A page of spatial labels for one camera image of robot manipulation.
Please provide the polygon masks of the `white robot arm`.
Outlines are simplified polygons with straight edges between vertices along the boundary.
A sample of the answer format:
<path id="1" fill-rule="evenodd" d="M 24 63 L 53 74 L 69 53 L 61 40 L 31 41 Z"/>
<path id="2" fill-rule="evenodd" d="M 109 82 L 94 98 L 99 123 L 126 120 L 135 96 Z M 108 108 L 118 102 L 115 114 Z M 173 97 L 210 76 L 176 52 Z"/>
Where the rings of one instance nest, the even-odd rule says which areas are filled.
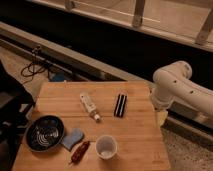
<path id="1" fill-rule="evenodd" d="M 177 61 L 157 69 L 150 99 L 158 111 L 171 111 L 213 129 L 213 90 L 190 80 L 192 68 Z"/>

